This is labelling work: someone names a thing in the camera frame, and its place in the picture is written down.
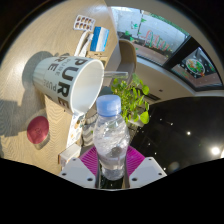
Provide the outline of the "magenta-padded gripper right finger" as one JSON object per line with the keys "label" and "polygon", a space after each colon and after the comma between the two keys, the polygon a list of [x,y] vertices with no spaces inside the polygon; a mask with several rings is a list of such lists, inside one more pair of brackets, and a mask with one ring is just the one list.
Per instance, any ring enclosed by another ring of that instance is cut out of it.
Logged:
{"label": "magenta-padded gripper right finger", "polygon": [[124,180],[126,188],[140,188],[165,176],[165,171],[153,157],[144,157],[133,147],[128,147]]}

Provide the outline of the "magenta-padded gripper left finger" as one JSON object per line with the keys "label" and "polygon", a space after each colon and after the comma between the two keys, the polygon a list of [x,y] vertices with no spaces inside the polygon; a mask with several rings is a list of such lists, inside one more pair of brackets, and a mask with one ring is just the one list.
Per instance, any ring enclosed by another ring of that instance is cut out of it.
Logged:
{"label": "magenta-padded gripper left finger", "polygon": [[62,171],[59,176],[84,188],[96,188],[99,179],[99,162],[95,147],[90,148],[79,158],[72,149],[59,155]]}

